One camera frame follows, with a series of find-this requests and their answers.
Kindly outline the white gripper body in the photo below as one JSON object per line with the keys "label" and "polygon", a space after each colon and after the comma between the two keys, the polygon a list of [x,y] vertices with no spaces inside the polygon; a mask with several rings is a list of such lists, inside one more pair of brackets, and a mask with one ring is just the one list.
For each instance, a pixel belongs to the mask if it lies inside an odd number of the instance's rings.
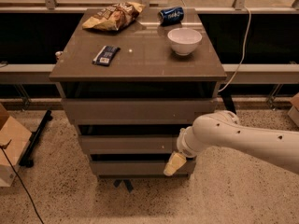
{"label": "white gripper body", "polygon": [[187,158],[193,158],[198,153],[197,146],[198,140],[193,134],[192,127],[182,128],[177,139],[178,152]]}

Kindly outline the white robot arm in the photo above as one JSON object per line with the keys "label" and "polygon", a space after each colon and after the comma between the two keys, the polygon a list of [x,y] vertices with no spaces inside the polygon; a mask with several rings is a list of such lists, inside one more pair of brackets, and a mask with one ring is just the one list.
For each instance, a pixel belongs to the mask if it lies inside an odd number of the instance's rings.
{"label": "white robot arm", "polygon": [[171,154],[164,174],[172,176],[188,158],[212,146],[232,148],[299,173],[299,132],[242,126],[235,113],[223,110],[199,116],[180,130],[178,150]]}

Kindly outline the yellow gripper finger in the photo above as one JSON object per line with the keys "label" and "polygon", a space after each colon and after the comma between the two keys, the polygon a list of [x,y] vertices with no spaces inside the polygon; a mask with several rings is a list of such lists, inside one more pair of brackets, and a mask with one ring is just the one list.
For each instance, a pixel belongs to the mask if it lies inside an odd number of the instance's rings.
{"label": "yellow gripper finger", "polygon": [[173,152],[164,168],[166,176],[172,176],[179,168],[186,163],[186,157],[181,153]]}

